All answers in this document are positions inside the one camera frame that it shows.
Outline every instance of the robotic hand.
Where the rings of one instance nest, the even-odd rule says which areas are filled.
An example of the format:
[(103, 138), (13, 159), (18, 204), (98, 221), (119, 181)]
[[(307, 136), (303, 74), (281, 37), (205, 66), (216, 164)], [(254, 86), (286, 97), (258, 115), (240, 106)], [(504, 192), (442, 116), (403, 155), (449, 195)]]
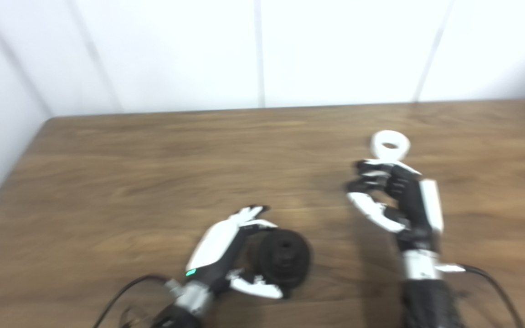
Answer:
[[(443, 217), (437, 185), (400, 162), (409, 147), (408, 139), (401, 133), (375, 134), (372, 151), (379, 158), (356, 163), (360, 177), (346, 185), (348, 199), (367, 219), (395, 234), (405, 269), (404, 328), (461, 328), (463, 323), (454, 296), (442, 272), (465, 270), (454, 264), (438, 263)], [(396, 208), (375, 201), (369, 194), (374, 190), (395, 199)]]
[[(206, 231), (186, 266), (185, 285), (175, 280), (166, 283), (175, 302), (154, 318), (152, 328), (200, 327), (215, 297), (229, 289), (259, 297), (289, 297), (289, 290), (308, 272), (310, 250), (299, 234), (258, 218), (265, 210), (244, 207)], [(270, 232), (258, 248), (259, 274), (233, 269), (247, 238), (262, 231)]]

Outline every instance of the wood grain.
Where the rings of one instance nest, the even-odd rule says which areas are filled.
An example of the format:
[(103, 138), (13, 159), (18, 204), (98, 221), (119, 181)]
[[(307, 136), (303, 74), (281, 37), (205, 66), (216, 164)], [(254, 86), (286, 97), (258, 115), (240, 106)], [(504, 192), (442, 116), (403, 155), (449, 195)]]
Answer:
[[(525, 317), (525, 100), (506, 100), (54, 118), (0, 189), (0, 328), (89, 327), (136, 276), (181, 279), (206, 228), (248, 204), (302, 232), (313, 268), (287, 301), (228, 293), (207, 327), (395, 328), (391, 239), (342, 191), (381, 129), (439, 181), (443, 259), (494, 274)], [(449, 279), (469, 326), (512, 327), (485, 282)], [(140, 286), (117, 310), (168, 301)]]

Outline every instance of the black cable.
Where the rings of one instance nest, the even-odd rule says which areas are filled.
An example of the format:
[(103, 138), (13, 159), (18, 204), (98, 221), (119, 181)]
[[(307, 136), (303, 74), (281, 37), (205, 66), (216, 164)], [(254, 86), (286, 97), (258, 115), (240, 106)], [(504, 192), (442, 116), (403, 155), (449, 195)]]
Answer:
[(140, 282), (144, 282), (145, 280), (155, 280), (157, 282), (160, 282), (162, 284), (165, 284), (169, 281), (169, 278), (164, 276), (159, 276), (157, 274), (148, 274), (146, 276), (141, 276), (131, 282), (129, 282), (127, 285), (124, 285), (123, 288), (121, 288), (114, 296), (111, 298), (111, 300), (107, 303), (107, 305), (104, 307), (103, 311), (100, 312), (100, 316), (98, 316), (98, 319), (92, 326), (92, 328), (98, 328), (100, 324), (103, 322), (104, 318), (107, 316), (108, 312), (111, 310), (113, 305), (116, 303), (116, 301), (121, 297), (129, 288), (133, 287), (134, 285), (137, 285)]
[(494, 279), (489, 273), (485, 272), (484, 270), (481, 270), (480, 268), (468, 266), (466, 264), (458, 264), (458, 265), (462, 266), (465, 269), (465, 272), (479, 274), (480, 276), (485, 278), (485, 280), (487, 280), (489, 284), (494, 287), (496, 292), (498, 292), (499, 297), (501, 297), (502, 301), (504, 301), (504, 303), (506, 304), (508, 311), (512, 315), (512, 319), (514, 320), (516, 328), (524, 328), (524, 323), (521, 320), (520, 313), (516, 310), (516, 307), (514, 307), (514, 303), (512, 302), (512, 299), (510, 299), (510, 297), (506, 294), (506, 292), (500, 286), (500, 284), (497, 282), (496, 279)]

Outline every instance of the white ring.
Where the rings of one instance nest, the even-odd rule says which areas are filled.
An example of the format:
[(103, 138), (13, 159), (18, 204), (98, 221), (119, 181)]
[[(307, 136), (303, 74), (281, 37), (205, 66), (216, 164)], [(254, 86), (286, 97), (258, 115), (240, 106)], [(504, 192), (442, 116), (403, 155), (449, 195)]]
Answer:
[[(396, 148), (388, 148), (384, 144), (392, 144)], [(389, 129), (374, 133), (371, 140), (371, 153), (378, 159), (394, 162), (403, 160), (410, 149), (408, 138), (396, 131)]]

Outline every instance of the black spool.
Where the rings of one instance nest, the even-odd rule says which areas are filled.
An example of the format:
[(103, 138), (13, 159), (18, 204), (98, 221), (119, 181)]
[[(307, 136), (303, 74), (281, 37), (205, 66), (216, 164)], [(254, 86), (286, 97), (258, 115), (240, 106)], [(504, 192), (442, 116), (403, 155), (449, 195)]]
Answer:
[(310, 261), (311, 250), (300, 234), (277, 229), (261, 241), (254, 266), (267, 283), (288, 291), (304, 282)]

